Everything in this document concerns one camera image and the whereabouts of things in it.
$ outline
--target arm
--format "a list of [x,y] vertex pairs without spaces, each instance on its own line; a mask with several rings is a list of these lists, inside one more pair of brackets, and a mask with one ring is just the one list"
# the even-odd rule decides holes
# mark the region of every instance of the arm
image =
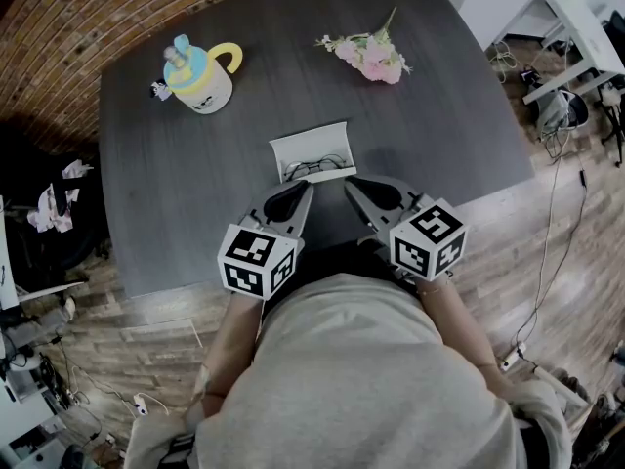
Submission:
[[192,403],[201,401],[204,418],[219,412],[232,385],[252,362],[262,312],[258,299],[238,293],[230,297],[195,382]]
[[483,375],[488,389],[501,396],[512,383],[499,371],[486,334],[448,276],[442,275],[435,281],[420,279],[417,290],[423,309],[437,326],[442,342],[472,363]]

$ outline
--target eyeglasses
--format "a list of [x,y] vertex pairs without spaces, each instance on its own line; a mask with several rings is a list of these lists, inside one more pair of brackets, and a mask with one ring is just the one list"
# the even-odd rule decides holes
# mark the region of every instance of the eyeglasses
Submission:
[[345,168],[346,164],[347,161],[338,154],[326,154],[317,161],[294,161],[284,169],[284,181],[293,181],[326,170]]

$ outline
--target wooden floor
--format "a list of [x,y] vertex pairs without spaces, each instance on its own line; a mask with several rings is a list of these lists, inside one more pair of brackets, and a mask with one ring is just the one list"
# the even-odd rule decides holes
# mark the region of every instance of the wooden floor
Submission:
[[[538,52],[533,42],[510,44],[522,64],[530,63]],[[545,53],[536,66],[549,77],[563,69],[563,60]],[[498,356],[510,350],[511,339],[536,298],[556,171],[543,147],[532,143],[535,131],[521,101],[525,88],[516,74],[508,73],[504,89],[523,128],[536,177],[460,207],[471,232],[465,258],[454,270],[465,302],[486,329]],[[588,178],[588,196],[581,225],[540,309],[526,353],[547,369],[563,367],[579,377],[593,398],[603,390],[613,390],[619,370],[608,358],[625,336],[625,169],[614,166],[613,143],[608,145],[609,152],[600,143],[608,131],[604,117],[592,110],[589,123],[568,143],[567,149],[574,153],[562,161],[560,169],[543,289],[577,221],[583,198],[580,160]],[[113,386],[130,401],[135,393],[145,392],[170,409],[183,411],[202,347],[210,346],[225,309],[225,292],[219,286],[198,285],[130,301],[119,284],[114,259],[94,258],[83,268],[90,282],[74,290],[77,318],[63,339],[72,361],[69,374],[75,362],[94,380]],[[40,312],[49,304],[36,302],[30,310]],[[60,347],[43,349],[66,376]],[[513,376],[519,377],[528,368],[526,363],[519,365]],[[85,407],[102,421],[104,432],[126,443],[133,421],[129,410],[114,394],[102,393],[78,369],[75,372],[72,388],[86,393],[90,403]],[[146,401],[148,408],[160,408]],[[79,408],[73,408],[65,419],[82,443],[98,429],[95,420]]]

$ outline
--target cartoon mug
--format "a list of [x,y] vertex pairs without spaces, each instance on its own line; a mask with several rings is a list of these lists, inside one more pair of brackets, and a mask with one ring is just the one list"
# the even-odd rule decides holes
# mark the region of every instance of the cartoon mug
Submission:
[[226,52],[232,54],[227,70],[234,73],[243,61],[243,51],[235,43],[222,43],[206,52],[191,46],[186,35],[177,36],[174,46],[165,49],[167,85],[193,111],[214,113],[232,95],[232,80],[215,59]]

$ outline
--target yellow cup handle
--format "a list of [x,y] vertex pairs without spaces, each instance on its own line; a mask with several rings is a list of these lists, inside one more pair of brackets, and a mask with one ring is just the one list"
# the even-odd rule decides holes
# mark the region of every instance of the yellow cup handle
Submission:
[[228,64],[228,67],[226,69],[230,73],[234,73],[238,70],[238,67],[241,66],[241,63],[243,62],[243,51],[235,43],[226,42],[216,45],[210,51],[208,51],[208,57],[209,59],[214,60],[217,56],[225,54],[226,52],[230,52],[232,54],[232,61],[230,61],[230,64]]

